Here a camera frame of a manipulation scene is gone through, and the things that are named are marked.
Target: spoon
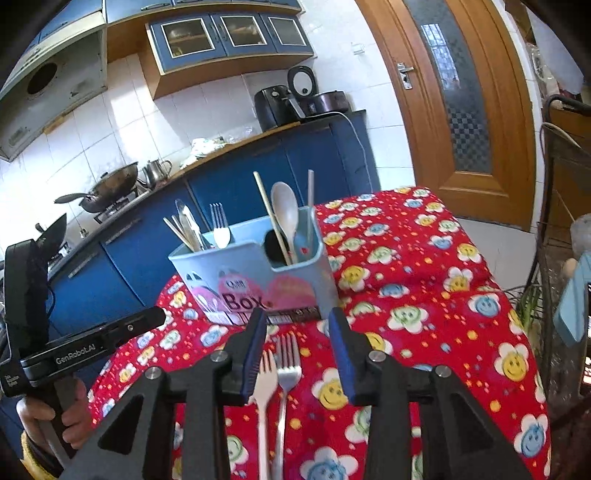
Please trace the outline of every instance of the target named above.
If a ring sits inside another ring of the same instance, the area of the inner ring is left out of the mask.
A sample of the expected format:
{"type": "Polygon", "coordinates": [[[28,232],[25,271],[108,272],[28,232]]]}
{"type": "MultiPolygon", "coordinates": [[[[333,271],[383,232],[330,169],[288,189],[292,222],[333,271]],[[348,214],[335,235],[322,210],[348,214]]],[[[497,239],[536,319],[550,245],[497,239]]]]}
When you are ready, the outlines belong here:
{"type": "Polygon", "coordinates": [[[296,194],[287,183],[278,181],[271,189],[271,204],[277,222],[287,237],[291,262],[297,263],[296,248],[294,247],[299,216],[296,194]]]}

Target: white plastic fork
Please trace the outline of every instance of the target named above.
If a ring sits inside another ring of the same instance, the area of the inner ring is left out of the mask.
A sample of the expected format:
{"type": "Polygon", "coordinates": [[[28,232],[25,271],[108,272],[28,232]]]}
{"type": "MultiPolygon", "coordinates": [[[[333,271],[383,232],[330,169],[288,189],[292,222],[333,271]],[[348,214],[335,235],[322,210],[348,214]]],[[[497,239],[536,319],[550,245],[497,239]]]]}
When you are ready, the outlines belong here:
{"type": "Polygon", "coordinates": [[[226,248],[230,243],[230,229],[228,228],[226,212],[223,211],[223,205],[221,203],[210,203],[209,209],[212,213],[213,239],[216,246],[226,248]]]}
{"type": "Polygon", "coordinates": [[[267,405],[277,390],[277,365],[273,354],[263,351],[259,373],[256,376],[255,390],[251,399],[259,411],[258,449],[259,480],[269,480],[269,447],[267,442],[267,405]]]}

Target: cabinet handle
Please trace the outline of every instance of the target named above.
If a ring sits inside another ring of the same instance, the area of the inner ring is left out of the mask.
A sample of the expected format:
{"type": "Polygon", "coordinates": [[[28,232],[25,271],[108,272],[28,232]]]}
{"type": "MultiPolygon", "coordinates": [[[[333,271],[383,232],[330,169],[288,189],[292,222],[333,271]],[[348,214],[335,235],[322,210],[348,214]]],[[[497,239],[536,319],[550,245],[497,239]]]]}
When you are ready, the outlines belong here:
{"type": "Polygon", "coordinates": [[[119,230],[117,233],[114,233],[113,235],[111,235],[106,241],[105,241],[105,245],[110,245],[112,244],[115,240],[117,240],[121,235],[123,235],[127,230],[129,230],[131,227],[133,227],[134,225],[140,223],[141,218],[136,218],[135,220],[132,220],[130,223],[128,223],[127,225],[125,225],[121,230],[119,230]]]}
{"type": "Polygon", "coordinates": [[[88,257],[86,257],[82,262],[80,262],[80,264],[74,269],[72,270],[69,274],[68,274],[68,278],[74,278],[75,276],[78,275],[78,273],[81,272],[81,270],[87,266],[90,261],[96,257],[99,253],[98,252],[94,252],[92,255],[89,255],[88,257]]]}
{"type": "Polygon", "coordinates": [[[160,4],[146,5],[145,7],[140,8],[140,10],[142,12],[145,12],[146,10],[153,10],[154,8],[167,7],[169,5],[170,4],[168,2],[162,2],[160,4]]]}

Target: light blue utensil holder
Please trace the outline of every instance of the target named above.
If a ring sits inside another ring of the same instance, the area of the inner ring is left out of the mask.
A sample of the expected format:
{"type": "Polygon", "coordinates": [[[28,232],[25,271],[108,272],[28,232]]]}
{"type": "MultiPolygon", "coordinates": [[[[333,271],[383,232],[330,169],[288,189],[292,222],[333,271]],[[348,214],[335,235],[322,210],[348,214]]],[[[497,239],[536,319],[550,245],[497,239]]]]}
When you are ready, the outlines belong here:
{"type": "MultiPolygon", "coordinates": [[[[312,208],[299,208],[298,216],[294,265],[269,261],[263,246],[272,231],[268,216],[231,225],[226,248],[191,252],[181,244],[168,256],[211,322],[243,325],[256,306],[269,312],[272,324],[328,318],[339,297],[322,234],[312,208]]],[[[213,232],[204,237],[215,244],[213,232]]]]}

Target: pan handle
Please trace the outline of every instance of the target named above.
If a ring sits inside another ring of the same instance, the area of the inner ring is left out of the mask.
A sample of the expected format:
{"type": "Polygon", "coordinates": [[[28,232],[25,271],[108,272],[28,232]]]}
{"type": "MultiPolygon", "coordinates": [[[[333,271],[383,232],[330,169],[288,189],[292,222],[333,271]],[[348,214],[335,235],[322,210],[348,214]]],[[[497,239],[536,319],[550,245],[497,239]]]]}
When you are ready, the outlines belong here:
{"type": "Polygon", "coordinates": [[[81,198],[88,198],[89,200],[92,200],[92,197],[90,195],[88,195],[87,193],[69,193],[68,195],[64,195],[62,197],[56,198],[53,202],[54,203],[70,203],[76,199],[81,199],[81,198]]]}

